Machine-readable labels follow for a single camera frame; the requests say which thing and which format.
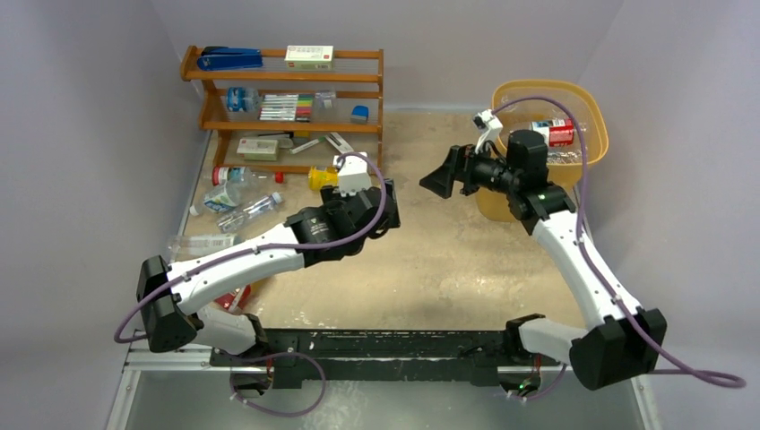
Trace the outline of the yellow plastic bottle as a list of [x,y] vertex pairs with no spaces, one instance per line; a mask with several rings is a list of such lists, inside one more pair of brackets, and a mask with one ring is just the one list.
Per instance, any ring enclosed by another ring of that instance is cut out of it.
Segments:
[[312,191],[320,191],[325,186],[336,186],[338,170],[335,167],[313,166],[308,171],[307,184]]

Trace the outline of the clear bottle red label red cap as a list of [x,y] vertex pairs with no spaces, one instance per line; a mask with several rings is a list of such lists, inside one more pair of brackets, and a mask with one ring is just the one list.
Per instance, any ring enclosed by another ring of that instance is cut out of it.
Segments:
[[587,124],[571,118],[550,118],[529,122],[530,129],[544,137],[551,149],[569,148],[580,141],[579,135],[587,130]]

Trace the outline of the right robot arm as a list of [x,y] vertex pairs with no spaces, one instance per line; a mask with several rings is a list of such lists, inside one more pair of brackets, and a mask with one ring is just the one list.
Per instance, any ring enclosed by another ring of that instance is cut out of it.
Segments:
[[582,329],[553,322],[541,314],[505,325],[503,351],[523,365],[537,354],[570,365],[591,391],[652,372],[667,321],[656,308],[644,309],[625,288],[600,275],[608,266],[577,226],[578,211],[566,190],[548,179],[548,147],[533,131],[509,135],[502,158],[474,146],[450,148],[443,164],[419,184],[449,198],[455,183],[470,195],[487,188],[505,196],[514,218],[551,257],[581,310]]

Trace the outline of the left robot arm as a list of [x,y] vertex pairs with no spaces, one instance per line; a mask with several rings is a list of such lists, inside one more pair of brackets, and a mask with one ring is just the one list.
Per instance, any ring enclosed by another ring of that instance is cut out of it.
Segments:
[[136,297],[149,350],[164,353],[195,343],[257,366],[267,354],[259,319],[216,309],[215,299],[280,273],[356,255],[367,239],[401,225],[391,179],[353,196],[331,187],[321,195],[322,205],[215,254],[175,263],[160,255],[144,260]]

